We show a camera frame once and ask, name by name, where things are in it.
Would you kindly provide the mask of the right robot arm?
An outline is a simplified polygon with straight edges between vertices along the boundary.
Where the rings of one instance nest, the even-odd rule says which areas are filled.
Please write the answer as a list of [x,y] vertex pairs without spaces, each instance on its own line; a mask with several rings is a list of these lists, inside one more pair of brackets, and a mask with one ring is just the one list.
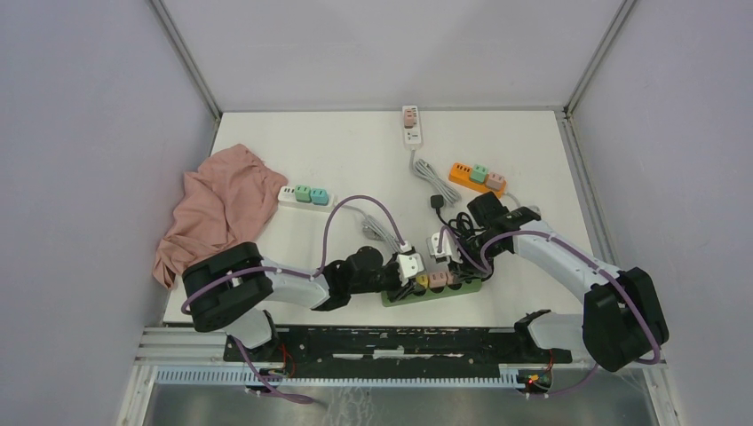
[[430,254],[458,279],[487,280],[494,260],[518,256],[546,272],[581,304],[577,314],[543,309],[519,320],[512,348],[525,362],[548,350],[587,353],[616,372],[631,363],[655,365],[670,333],[650,275],[588,254],[555,232],[536,207],[506,208],[493,193],[467,205],[473,226],[455,232],[443,225],[427,245]]

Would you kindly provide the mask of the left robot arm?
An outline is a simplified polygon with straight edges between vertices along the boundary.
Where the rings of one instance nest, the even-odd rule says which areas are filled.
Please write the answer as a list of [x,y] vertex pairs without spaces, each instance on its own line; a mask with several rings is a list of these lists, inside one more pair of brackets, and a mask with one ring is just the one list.
[[354,295],[401,292],[423,272],[423,259],[413,248],[384,260],[379,250],[364,246],[320,272],[307,272],[278,264],[262,256],[255,243],[244,242],[185,270],[181,311],[195,331],[220,330],[236,347],[266,361],[281,341],[271,313],[258,309],[264,301],[330,312]]

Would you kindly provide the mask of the green power strip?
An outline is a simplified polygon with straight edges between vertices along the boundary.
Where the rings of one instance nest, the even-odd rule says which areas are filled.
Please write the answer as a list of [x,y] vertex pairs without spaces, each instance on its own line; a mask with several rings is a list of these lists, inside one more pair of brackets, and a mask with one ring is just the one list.
[[451,284],[442,288],[429,288],[423,292],[413,293],[402,298],[390,297],[389,292],[381,293],[381,303],[383,307],[394,307],[406,304],[416,304],[439,300],[442,298],[464,296],[480,292],[483,281],[479,279],[465,280],[457,284]]

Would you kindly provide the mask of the yellow adapter plug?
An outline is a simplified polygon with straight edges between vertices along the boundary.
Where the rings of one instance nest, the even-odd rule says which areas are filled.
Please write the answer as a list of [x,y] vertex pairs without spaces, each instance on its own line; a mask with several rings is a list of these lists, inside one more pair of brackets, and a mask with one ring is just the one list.
[[419,274],[415,277],[415,281],[417,286],[419,286],[422,289],[428,289],[429,287],[429,278],[427,274]]

